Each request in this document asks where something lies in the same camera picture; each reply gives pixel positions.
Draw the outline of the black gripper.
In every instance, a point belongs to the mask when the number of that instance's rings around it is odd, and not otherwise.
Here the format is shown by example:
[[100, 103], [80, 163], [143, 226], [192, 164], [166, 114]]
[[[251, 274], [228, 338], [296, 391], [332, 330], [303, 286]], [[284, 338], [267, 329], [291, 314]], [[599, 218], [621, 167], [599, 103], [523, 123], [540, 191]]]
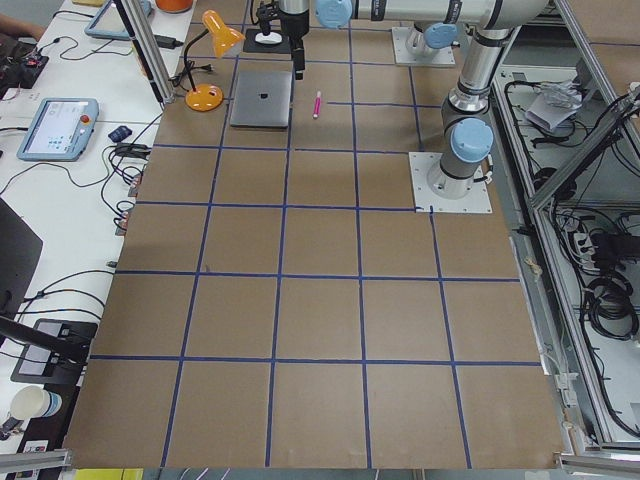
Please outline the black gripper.
[[291, 59], [296, 80], [304, 78], [305, 48], [303, 37], [309, 32], [309, 1], [281, 0], [279, 2], [281, 26], [291, 40]]

